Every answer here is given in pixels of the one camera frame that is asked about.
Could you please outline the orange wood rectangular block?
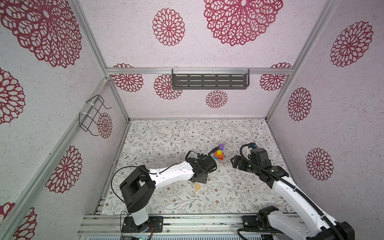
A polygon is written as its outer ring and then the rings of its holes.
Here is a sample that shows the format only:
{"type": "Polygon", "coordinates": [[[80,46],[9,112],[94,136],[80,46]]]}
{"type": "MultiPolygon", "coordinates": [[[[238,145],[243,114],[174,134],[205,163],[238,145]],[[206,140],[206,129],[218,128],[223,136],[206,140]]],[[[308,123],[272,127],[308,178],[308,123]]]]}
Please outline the orange wood rectangular block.
{"type": "Polygon", "coordinates": [[[214,154],[214,159],[215,159],[215,160],[223,161],[224,158],[225,158],[225,154],[224,154],[224,153],[223,153],[221,156],[217,156],[217,155],[216,155],[216,152],[215,152],[215,154],[214,154]]]}

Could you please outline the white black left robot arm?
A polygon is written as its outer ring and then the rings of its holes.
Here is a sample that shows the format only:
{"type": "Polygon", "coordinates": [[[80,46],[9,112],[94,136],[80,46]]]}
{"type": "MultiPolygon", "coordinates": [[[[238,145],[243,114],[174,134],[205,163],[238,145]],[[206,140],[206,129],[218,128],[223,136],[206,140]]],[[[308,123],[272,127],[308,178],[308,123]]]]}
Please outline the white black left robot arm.
{"type": "Polygon", "coordinates": [[[155,190],[180,181],[206,184],[208,174],[216,169],[217,163],[209,155],[200,159],[187,158],[181,163],[162,169],[147,169],[144,165],[135,167],[119,186],[130,215],[129,232],[140,233],[152,229],[147,204],[155,190]]]}

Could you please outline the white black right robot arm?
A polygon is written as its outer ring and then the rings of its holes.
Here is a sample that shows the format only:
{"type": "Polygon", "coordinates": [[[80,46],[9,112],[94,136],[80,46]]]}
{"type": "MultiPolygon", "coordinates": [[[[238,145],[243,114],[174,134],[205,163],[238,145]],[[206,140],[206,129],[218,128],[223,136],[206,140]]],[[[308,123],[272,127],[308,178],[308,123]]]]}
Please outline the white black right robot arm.
{"type": "Polygon", "coordinates": [[[231,158],[233,168],[259,177],[269,188],[277,192],[294,209],[298,217],[289,217],[275,206],[259,210],[255,215],[243,217],[242,232],[258,233],[265,240],[273,235],[284,234],[292,240],[353,240],[355,231],[347,222],[339,222],[315,204],[296,185],[280,166],[272,165],[268,153],[255,145],[243,145],[247,153],[231,158]]]}

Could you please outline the dark grey wall shelf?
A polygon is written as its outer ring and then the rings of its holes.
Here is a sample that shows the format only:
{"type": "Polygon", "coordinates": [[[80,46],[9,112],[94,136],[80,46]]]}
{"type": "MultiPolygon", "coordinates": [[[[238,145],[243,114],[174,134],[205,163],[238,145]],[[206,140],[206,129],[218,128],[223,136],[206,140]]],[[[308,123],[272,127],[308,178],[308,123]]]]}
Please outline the dark grey wall shelf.
{"type": "Polygon", "coordinates": [[[179,73],[172,69],[174,90],[246,90],[250,85],[248,72],[241,74],[179,73]]]}

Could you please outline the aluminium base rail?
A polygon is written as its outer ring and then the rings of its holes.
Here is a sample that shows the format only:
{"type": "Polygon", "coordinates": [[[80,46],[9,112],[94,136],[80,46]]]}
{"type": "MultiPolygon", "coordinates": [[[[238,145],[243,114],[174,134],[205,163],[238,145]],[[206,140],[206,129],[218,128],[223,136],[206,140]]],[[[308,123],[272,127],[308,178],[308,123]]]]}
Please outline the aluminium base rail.
{"type": "MultiPolygon", "coordinates": [[[[245,216],[252,214],[192,214],[161,215],[163,220],[155,220],[154,236],[165,235],[226,235],[236,234],[245,227],[245,216]]],[[[77,236],[129,236],[137,232],[124,222],[123,215],[86,215],[77,236]]]]}

